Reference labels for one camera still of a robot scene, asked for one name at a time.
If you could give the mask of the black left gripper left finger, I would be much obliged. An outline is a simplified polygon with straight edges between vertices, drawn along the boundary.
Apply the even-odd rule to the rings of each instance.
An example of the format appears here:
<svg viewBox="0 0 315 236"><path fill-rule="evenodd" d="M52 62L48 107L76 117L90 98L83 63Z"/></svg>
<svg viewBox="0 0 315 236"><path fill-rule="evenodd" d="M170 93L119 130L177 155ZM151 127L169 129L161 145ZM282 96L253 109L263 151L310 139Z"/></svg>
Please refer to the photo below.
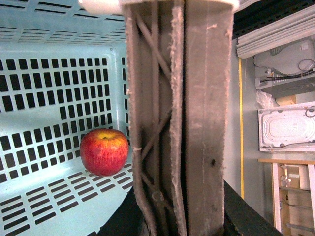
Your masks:
<svg viewBox="0 0 315 236"><path fill-rule="evenodd" d="M132 187L122 204L100 228L98 236L148 236L149 231Z"/></svg>

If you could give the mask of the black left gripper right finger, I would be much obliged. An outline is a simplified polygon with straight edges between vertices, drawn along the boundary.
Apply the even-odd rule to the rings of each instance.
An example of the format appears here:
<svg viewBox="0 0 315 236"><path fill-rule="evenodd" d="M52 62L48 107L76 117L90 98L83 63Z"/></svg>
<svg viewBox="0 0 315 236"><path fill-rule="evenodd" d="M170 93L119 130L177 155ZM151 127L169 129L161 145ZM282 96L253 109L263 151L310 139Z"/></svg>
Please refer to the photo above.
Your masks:
<svg viewBox="0 0 315 236"><path fill-rule="evenodd" d="M281 233L225 181L224 182L225 236L280 236Z"/></svg>

